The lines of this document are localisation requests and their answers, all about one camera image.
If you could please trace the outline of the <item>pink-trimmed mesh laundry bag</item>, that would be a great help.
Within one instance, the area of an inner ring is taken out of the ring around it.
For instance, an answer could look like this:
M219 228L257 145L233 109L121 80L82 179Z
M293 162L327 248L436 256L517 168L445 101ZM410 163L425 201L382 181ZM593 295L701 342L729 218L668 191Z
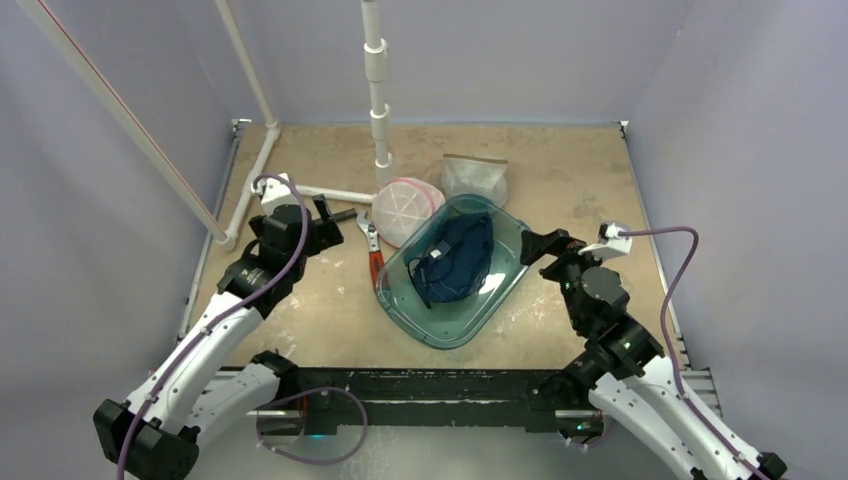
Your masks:
M374 197L371 222L392 247L403 245L446 201L441 190L422 180L399 177Z

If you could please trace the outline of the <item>teal plastic bin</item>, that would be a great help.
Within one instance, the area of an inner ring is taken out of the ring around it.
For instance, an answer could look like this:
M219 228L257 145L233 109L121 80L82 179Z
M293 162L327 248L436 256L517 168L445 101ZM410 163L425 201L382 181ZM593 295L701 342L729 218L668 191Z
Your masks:
M456 302L425 307L410 281L406 262L425 253L446 220L488 213L494 224L494 252L489 274L475 294ZM527 225L488 199L463 194L441 206L385 263L376 292L387 316L405 333L435 349L450 350L468 343L493 316L524 277L519 260L521 232Z

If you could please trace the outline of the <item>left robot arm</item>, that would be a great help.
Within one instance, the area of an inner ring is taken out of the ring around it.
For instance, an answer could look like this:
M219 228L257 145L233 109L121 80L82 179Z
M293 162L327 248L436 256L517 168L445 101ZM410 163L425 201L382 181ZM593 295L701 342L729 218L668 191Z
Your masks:
M104 456L117 476L183 479L200 450L248 411L284 409L304 397L298 367L272 351L215 389L208 387L230 353L290 295L308 257L344 237L326 199L281 205L254 217L256 235L218 283L202 318L168 358L127 398L105 400L93 421Z

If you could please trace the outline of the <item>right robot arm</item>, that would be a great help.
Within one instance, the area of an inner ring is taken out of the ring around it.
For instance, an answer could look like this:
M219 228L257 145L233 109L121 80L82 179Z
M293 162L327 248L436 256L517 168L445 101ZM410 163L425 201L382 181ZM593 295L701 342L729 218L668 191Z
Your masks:
M630 296L607 260L630 253L638 232L605 222L596 243L558 229L524 231L520 261L554 256L541 276L555 282L584 351L561 373L564 399L591 403L657 455L679 479L782 479L788 467L730 429L682 376L666 324L657 340L627 311Z

